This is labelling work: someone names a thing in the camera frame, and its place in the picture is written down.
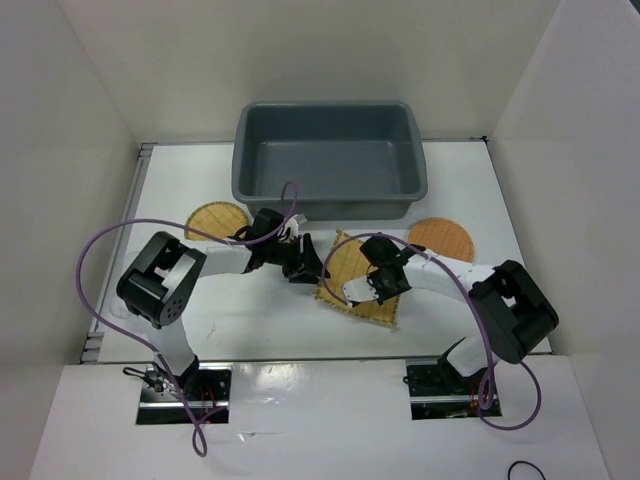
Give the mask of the square woven bamboo tray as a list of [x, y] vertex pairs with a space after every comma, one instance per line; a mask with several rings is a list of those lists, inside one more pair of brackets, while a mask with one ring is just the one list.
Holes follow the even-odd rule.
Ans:
[[380, 326], [395, 328], [400, 297], [378, 303], [367, 276], [377, 272], [363, 255], [360, 239], [348, 241], [328, 262], [326, 282], [320, 281], [314, 298], [336, 310]]

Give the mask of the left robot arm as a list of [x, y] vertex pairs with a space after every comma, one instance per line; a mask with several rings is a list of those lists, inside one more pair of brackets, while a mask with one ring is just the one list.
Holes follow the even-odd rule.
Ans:
[[157, 348], [154, 364], [173, 397], [188, 399], [199, 387], [199, 360], [182, 321], [197, 281], [248, 274], [266, 264], [280, 267], [294, 284], [316, 284], [330, 276], [311, 235], [299, 232], [298, 219], [268, 208], [219, 242], [181, 241], [158, 231], [129, 264], [116, 294], [131, 314], [146, 322], [146, 339]]

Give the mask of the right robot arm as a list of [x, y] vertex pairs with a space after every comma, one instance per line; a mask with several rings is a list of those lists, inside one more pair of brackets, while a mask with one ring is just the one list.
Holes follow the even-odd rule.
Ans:
[[480, 321], [480, 334], [456, 342], [441, 355], [438, 381], [450, 393], [463, 391], [490, 361], [522, 361], [559, 325], [559, 316], [520, 263], [498, 266], [469, 263], [417, 244], [400, 249], [386, 236], [360, 247], [373, 270], [346, 282], [351, 306], [380, 305], [420, 289], [463, 302]]

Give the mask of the grey plastic bin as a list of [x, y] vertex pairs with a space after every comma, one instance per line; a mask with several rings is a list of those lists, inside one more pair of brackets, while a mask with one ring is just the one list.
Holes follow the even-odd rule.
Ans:
[[414, 114], [401, 101], [262, 101], [236, 128], [233, 197], [274, 208], [288, 182], [310, 220], [395, 220], [428, 192]]

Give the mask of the round orange bamboo tray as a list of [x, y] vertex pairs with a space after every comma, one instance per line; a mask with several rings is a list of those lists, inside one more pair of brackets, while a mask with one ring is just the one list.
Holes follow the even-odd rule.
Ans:
[[430, 217], [415, 223], [408, 242], [437, 254], [471, 263], [475, 246], [471, 235], [460, 224], [442, 217]]

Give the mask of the round green-rimmed bamboo tray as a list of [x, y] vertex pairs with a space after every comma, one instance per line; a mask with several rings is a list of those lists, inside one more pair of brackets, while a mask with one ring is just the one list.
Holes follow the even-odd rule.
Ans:
[[236, 204], [215, 201], [198, 207], [186, 225], [219, 238], [234, 235], [249, 225], [249, 216]]

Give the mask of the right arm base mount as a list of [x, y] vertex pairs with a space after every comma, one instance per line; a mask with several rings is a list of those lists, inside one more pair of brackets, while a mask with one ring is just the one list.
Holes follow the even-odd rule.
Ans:
[[408, 390], [412, 419], [477, 418], [485, 372], [481, 368], [470, 377], [461, 377], [435, 358], [407, 360], [402, 381]]

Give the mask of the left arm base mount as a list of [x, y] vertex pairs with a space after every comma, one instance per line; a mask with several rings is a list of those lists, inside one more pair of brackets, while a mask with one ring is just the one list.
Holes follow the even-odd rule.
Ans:
[[[122, 373], [142, 382], [138, 403], [137, 425], [189, 424], [190, 420], [175, 389], [162, 380], [151, 364], [134, 368], [126, 366]], [[190, 408], [204, 424], [227, 424], [232, 384], [232, 365], [205, 362], [196, 379], [184, 391]]]

